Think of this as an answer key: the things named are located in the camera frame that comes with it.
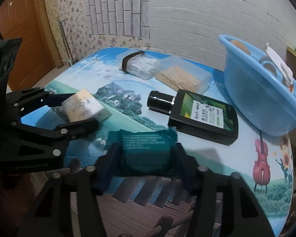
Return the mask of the teal foil snack packet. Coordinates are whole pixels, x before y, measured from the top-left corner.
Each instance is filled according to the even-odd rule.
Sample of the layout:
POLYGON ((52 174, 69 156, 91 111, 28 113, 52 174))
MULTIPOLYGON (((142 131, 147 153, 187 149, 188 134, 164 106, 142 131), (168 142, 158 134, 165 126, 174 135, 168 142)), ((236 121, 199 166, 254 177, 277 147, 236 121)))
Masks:
POLYGON ((118 144, 122 148, 122 167, 148 174, 171 165, 171 149, 177 141, 174 127, 156 132, 119 130, 108 133, 105 149, 118 144))

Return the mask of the brown wooden door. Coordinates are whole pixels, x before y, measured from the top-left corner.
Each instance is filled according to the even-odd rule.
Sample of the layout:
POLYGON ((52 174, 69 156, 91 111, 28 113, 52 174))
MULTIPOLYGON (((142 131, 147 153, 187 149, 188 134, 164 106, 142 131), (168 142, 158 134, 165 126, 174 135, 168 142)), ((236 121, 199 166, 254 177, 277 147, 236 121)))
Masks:
POLYGON ((8 79, 11 90, 32 87, 56 67, 38 22, 35 0, 4 0, 0 34, 5 39, 22 39, 8 79))

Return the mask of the black green cologne bottle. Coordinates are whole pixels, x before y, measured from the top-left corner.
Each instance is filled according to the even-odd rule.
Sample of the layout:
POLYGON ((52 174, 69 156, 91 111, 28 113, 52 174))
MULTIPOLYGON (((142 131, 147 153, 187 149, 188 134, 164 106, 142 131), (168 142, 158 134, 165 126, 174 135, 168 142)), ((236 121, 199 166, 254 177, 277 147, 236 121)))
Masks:
POLYGON ((183 89, 176 96, 153 90, 147 107, 168 115, 168 126, 179 132, 228 146, 238 138, 236 110, 225 102, 183 89))

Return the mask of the blue plastic basin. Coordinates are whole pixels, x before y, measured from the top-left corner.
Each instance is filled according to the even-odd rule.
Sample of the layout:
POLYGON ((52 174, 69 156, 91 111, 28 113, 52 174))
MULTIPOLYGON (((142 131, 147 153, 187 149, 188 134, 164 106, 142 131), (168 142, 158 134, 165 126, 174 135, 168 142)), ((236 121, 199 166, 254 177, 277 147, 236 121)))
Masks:
POLYGON ((241 39, 222 34, 219 41, 227 51, 224 80, 233 103, 262 132, 283 136, 296 128, 296 80, 294 92, 282 83, 282 74, 261 50, 241 39), (239 40, 251 55, 230 41, 239 40))

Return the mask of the clear box white cotton swabs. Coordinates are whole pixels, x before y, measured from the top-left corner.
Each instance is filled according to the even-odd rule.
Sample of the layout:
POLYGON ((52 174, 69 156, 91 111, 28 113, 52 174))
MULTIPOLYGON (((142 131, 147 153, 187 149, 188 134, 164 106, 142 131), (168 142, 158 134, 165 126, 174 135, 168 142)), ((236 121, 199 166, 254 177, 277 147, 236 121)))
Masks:
POLYGON ((160 60, 148 55, 145 51, 136 51, 122 59, 120 70, 142 80, 149 80, 160 70, 160 60))

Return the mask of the clear box wooden toothpicks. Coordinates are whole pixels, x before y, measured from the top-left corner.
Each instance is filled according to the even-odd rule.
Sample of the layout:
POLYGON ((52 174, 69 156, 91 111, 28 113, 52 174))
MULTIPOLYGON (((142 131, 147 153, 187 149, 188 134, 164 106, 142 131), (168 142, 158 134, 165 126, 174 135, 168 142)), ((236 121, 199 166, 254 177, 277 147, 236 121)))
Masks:
POLYGON ((155 78, 175 91, 183 89, 203 94, 210 85, 212 74, 187 60, 170 56, 160 60, 155 78))

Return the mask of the white orange snack packet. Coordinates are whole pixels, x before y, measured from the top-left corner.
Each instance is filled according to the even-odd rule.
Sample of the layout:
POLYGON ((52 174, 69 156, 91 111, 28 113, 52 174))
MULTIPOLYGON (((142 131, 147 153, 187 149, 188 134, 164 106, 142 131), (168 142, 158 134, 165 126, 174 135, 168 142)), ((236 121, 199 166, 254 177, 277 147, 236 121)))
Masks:
POLYGON ((291 93, 294 92, 294 78, 293 72, 290 67, 284 62, 284 60, 269 46, 266 44, 265 48, 266 54, 271 59, 271 61, 276 65, 282 74, 282 83, 289 89, 291 93))

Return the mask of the beige plush toy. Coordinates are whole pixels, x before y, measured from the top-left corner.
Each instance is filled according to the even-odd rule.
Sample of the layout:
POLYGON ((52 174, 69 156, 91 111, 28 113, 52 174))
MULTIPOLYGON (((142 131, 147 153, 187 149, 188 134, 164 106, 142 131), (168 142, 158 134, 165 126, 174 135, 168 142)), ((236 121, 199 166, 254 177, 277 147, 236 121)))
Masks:
POLYGON ((234 46, 238 47, 238 49, 242 50, 243 52, 245 52, 248 55, 251 55, 249 49, 247 49, 247 47, 240 42, 239 40, 231 40, 230 41, 234 46))

